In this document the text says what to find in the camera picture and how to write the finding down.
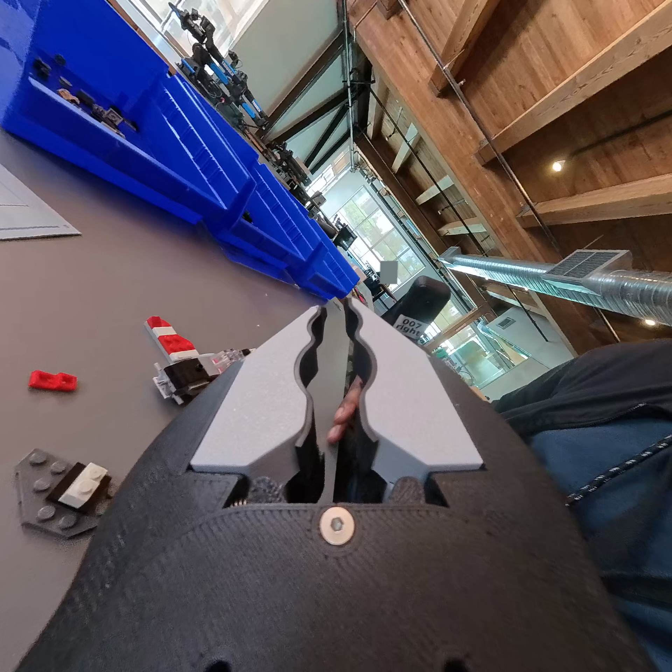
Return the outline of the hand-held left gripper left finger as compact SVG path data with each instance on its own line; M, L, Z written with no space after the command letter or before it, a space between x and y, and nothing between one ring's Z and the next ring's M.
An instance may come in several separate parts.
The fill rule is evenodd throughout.
M324 457L309 383L327 310L312 307L245 358L190 461L199 473L266 477L288 500L319 500Z

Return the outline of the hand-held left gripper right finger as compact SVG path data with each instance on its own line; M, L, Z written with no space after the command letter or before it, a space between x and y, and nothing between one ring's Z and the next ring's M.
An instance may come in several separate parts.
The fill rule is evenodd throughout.
M385 500L404 477L484 466L433 359L360 302L345 306L352 373L362 384L346 437L346 500Z

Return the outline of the small white brick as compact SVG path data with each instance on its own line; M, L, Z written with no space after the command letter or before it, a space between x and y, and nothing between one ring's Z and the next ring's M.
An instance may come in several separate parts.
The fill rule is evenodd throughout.
M77 473L72 483L58 497L57 502L71 509L82 509L92 499L107 475L105 467L88 463Z

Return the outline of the small black plate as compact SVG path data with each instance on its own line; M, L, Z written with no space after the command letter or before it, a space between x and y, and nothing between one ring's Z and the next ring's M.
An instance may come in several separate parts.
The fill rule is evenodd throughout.
M58 497L63 494L64 490L72 483L74 480L75 476L77 473L87 464L83 464L80 462L75 463L70 470L63 475L63 477L49 490L49 492L46 494L46 497L44 498L45 502L48 505L60 505L64 508L66 508L69 511L73 511L75 513L80 513L83 515L87 516L96 516L96 510L99 507L99 505L103 504L109 497L108 493L110 490L110 486L112 484L112 477L107 475L107 477L104 479L103 484L96 490L96 493L92 497L92 499L88 502L88 504L83 507L80 510L75 510L71 509L70 507L66 507L64 505L61 505L60 503L57 502Z

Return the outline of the dark grey wedge plate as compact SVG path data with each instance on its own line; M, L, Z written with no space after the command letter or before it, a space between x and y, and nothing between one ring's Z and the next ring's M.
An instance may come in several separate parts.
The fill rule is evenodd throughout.
M19 518L24 529L69 540L96 529L99 520L112 504L114 483L108 499L87 516L67 510L60 505L48 505L44 498L49 490L77 462L68 462L45 450L34 450L15 467L15 483Z

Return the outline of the blue plastic bin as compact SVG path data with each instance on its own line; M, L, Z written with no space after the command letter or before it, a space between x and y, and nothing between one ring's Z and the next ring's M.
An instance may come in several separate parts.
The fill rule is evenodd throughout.
M288 273L298 287L324 300L346 298L359 276L324 231L309 222L304 218L298 223L304 241L298 245L303 261L290 266Z
M320 239L289 190L264 163L251 168L254 182L244 206L204 218L231 260L281 281L304 286Z
M62 54L74 90L139 125L114 134L32 73ZM1 2L1 126L176 216L244 206L257 155L106 1Z

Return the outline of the grey work desk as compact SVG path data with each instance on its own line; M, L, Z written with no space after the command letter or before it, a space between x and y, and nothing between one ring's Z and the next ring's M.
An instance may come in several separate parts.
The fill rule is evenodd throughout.
M179 408L152 378L160 316L200 352L255 348L319 302L229 261L200 228L1 132L1 163L81 233L1 243L1 670L63 599L89 541L24 529L14 467L35 449L122 480ZM74 392L28 387L35 370Z

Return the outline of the person's right hand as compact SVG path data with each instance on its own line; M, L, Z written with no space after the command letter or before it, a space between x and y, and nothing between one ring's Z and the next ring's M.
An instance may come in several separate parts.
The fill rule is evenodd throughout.
M327 433L327 443L330 446L338 444L343 439L343 436L348 429L353 426L354 417L359 407L363 389L364 381L359 376L356 376L341 404L337 408L333 418L332 427Z

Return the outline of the red white toy plane model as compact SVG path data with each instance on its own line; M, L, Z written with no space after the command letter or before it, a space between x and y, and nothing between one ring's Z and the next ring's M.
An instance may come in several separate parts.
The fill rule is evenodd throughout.
M188 339L180 336L160 316L151 316L147 331L163 353L166 363L155 364L153 382L161 396L177 405L190 403L231 365L243 361L255 349L226 349L201 354Z

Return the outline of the person's black jacket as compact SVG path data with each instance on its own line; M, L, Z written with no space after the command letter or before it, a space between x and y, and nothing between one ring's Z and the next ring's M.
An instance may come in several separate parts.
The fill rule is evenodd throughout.
M671 340L592 349L491 406L523 438L620 419L671 419Z

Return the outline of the small red brick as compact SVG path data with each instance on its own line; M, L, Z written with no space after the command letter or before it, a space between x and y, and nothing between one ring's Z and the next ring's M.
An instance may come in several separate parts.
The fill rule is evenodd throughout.
M35 370L29 376L28 387L40 391L74 392L78 387L78 379L63 372L52 374Z

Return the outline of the person's navy hoodie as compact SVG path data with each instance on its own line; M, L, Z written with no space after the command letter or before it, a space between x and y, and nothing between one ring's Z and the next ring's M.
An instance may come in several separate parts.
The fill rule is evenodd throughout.
M527 440L567 496L611 602L671 670L671 420L620 419Z

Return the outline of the toy building instruction booklet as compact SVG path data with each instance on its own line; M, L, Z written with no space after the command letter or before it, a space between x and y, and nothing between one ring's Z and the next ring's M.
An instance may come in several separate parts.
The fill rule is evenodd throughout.
M80 231L1 165L1 242L78 236Z

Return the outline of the pile of loose bricks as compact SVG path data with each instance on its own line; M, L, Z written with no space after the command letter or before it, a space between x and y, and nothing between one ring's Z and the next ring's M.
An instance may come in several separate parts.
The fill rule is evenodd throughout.
M84 111L94 120L113 131L114 134L125 138L121 127L125 125L135 133L139 133L139 125L122 112L117 105L99 104L94 96L82 88L74 90L73 82L66 76L67 61L62 54L50 58L35 56L31 62L32 73L45 84L53 84L57 97L78 110Z

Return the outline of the silver ventilation duct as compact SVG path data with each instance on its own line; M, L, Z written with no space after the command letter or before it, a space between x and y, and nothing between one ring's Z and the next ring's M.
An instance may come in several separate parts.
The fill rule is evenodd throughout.
M584 248L548 264L463 255L452 247L439 260L454 272L671 326L671 273L633 269L629 250Z

